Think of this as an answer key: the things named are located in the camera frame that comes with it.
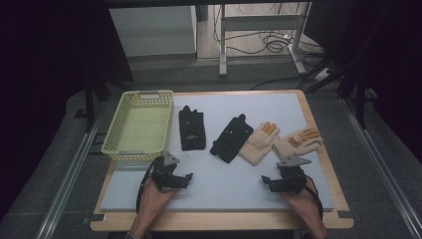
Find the dark curtain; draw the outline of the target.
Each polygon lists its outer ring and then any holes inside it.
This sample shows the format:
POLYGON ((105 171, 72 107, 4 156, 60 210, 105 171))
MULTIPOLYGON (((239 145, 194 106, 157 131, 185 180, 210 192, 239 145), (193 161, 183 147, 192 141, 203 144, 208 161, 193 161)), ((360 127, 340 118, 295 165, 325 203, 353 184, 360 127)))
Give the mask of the dark curtain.
POLYGON ((361 69, 374 108, 422 162, 422 0, 313 0, 305 34, 361 69))
POLYGON ((41 161, 70 96, 132 78, 106 0, 0 0, 0 220, 41 161))

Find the person's left hand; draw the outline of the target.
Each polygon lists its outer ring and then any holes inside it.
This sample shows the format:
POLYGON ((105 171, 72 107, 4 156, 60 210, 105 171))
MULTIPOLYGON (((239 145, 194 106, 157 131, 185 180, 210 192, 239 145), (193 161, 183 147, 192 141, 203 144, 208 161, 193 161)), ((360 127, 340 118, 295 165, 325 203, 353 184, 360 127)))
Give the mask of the person's left hand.
POLYGON ((143 220, 154 219, 165 209, 177 191, 177 188, 170 188, 161 192, 155 182, 148 177, 143 187, 137 215, 143 220))

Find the person's right hand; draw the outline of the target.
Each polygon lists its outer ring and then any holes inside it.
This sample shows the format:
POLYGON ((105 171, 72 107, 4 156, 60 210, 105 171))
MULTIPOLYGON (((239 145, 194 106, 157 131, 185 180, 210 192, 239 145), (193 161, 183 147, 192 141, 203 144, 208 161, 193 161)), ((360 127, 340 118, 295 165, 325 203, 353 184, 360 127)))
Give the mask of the person's right hand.
POLYGON ((317 189, 311 177, 307 177, 307 184, 299 193, 282 192, 281 196, 287 201, 294 213, 304 221, 320 219, 317 189))

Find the beige knit glove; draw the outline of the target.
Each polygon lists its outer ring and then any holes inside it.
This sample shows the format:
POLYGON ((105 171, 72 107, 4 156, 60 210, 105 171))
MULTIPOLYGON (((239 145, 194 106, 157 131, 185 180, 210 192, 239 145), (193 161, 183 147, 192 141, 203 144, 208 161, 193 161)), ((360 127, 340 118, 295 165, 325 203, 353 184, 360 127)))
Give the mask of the beige knit glove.
POLYGON ((305 127, 284 137, 276 135, 272 142, 278 157, 301 156, 317 150, 323 143, 319 131, 314 127, 305 127))
POLYGON ((248 137, 239 154, 252 165, 257 165, 272 149, 272 141, 279 131, 275 123, 261 123, 248 137))

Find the black stand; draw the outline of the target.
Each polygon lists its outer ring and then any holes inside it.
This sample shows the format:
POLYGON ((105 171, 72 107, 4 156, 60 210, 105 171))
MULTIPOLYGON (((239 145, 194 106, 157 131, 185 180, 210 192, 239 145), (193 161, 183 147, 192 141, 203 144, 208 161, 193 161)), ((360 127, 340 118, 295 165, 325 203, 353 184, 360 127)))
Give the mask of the black stand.
POLYGON ((95 123, 94 96, 97 96, 100 102, 105 102, 110 98, 110 93, 103 80, 87 79, 85 84, 86 132, 89 132, 95 123))
POLYGON ((364 119, 365 104, 368 103, 366 98, 367 79, 358 66, 349 65, 345 68, 344 79, 341 81, 336 92, 341 98, 347 98, 352 91, 355 91, 355 119, 362 129, 366 129, 364 119))

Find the black tripod legs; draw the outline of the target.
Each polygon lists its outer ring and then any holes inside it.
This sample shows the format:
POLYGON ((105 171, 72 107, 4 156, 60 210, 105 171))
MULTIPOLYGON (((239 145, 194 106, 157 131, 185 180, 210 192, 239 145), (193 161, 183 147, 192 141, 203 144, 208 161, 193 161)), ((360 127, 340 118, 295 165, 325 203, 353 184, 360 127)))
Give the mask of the black tripod legs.
POLYGON ((302 78, 297 89, 306 94, 313 93, 335 80, 344 77, 350 67, 351 63, 341 66, 333 59, 325 58, 302 78))

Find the white metal desk frame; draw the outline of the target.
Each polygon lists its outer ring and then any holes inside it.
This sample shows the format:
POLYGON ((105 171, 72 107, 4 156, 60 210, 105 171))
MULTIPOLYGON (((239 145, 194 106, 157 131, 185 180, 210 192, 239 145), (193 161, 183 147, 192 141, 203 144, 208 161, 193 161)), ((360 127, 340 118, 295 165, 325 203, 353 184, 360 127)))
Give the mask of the white metal desk frame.
POLYGON ((288 45, 291 58, 294 61, 299 75, 306 73, 302 58, 299 55, 298 45, 303 33, 303 29, 308 18, 311 3, 307 2, 300 14, 295 15, 273 15, 273 16, 235 16, 227 17, 225 5, 221 5, 220 18, 220 55, 219 55, 219 75, 227 76, 227 55, 225 34, 227 32, 238 31, 258 31, 258 30, 294 30, 294 41, 288 45))

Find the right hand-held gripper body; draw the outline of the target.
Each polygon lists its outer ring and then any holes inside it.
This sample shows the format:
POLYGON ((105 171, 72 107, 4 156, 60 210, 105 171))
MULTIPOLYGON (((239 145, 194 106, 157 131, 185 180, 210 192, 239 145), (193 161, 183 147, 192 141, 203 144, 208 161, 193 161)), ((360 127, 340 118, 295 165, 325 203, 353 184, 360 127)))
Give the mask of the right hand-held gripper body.
POLYGON ((277 163, 280 176, 282 177, 278 182, 278 191, 299 193, 307 183, 302 165, 310 163, 309 159, 298 156, 282 157, 281 161, 277 163))

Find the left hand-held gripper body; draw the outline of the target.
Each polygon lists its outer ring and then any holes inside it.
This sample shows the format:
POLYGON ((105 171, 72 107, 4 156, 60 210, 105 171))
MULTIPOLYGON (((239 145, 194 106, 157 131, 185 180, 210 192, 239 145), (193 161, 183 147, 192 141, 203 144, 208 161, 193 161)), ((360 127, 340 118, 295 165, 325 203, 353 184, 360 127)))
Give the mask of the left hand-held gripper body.
POLYGON ((153 161, 151 178, 159 190, 162 188, 176 188, 177 183, 187 182, 185 176, 173 174, 179 162, 180 160, 168 151, 153 161))

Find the aluminium rail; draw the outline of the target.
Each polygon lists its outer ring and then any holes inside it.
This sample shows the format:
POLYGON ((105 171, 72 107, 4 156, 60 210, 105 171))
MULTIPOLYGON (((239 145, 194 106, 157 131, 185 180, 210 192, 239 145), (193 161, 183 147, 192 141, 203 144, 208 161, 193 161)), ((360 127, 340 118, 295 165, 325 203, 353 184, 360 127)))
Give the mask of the aluminium rail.
POLYGON ((388 168, 384 157, 378 150, 368 131, 361 126, 354 116, 355 109, 347 100, 340 99, 339 102, 343 106, 353 129, 355 130, 359 140, 362 142, 363 147, 374 164, 377 173, 379 174, 413 239, 422 239, 422 220, 417 215, 416 210, 408 197, 399 187, 399 184, 388 168))
POLYGON ((82 170, 92 142, 98 131, 101 120, 97 119, 91 129, 85 133, 84 138, 71 161, 71 165, 54 197, 52 204, 36 234, 35 239, 52 239, 60 218, 69 201, 71 192, 76 184, 77 178, 82 170))

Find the yellow-green plastic basket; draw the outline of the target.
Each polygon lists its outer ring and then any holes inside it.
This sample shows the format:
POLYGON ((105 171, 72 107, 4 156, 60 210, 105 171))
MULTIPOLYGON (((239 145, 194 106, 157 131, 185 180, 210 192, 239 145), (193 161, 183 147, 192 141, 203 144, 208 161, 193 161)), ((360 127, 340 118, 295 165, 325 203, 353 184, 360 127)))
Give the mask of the yellow-green plastic basket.
POLYGON ((172 117, 170 90, 123 93, 102 153, 113 160, 153 161, 167 148, 172 117))

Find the white cabinet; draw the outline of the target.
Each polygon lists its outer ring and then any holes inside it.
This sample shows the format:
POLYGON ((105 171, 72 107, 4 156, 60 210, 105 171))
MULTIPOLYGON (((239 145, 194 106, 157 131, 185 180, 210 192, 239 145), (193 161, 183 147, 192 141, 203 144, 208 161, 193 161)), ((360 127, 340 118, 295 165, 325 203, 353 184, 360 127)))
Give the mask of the white cabinet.
POLYGON ((127 57, 196 52, 194 6, 109 9, 127 57))

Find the wooden table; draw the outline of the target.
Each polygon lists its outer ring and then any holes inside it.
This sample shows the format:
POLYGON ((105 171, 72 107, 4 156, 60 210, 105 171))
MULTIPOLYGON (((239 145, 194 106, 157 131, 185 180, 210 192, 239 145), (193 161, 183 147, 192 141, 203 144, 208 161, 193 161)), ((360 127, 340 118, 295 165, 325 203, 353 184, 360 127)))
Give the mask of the wooden table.
MULTIPOLYGON (((297 93, 306 117, 307 125, 315 125, 315 119, 305 94, 299 90, 250 91, 254 94, 297 93)), ((243 92, 176 93, 176 96, 242 95, 243 92)), ((126 231, 135 217, 135 197, 146 168, 139 162, 112 163, 105 177, 95 214, 104 214, 105 221, 92 222, 95 231, 126 231)), ((154 231, 251 231, 293 230, 302 228, 302 221, 288 208, 274 211, 168 211, 155 220, 154 231)))

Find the black glove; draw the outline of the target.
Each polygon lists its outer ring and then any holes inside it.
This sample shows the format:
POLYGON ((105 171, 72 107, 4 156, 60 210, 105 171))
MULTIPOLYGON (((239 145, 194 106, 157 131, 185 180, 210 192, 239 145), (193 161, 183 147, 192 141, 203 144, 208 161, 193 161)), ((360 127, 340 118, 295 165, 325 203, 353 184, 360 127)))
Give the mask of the black glove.
POLYGON ((232 118, 219 137, 213 141, 210 153, 230 163, 253 132, 254 129, 246 123, 246 116, 240 114, 232 118))
POLYGON ((204 149, 206 135, 204 114, 185 106, 179 112, 179 132, 183 150, 204 149))

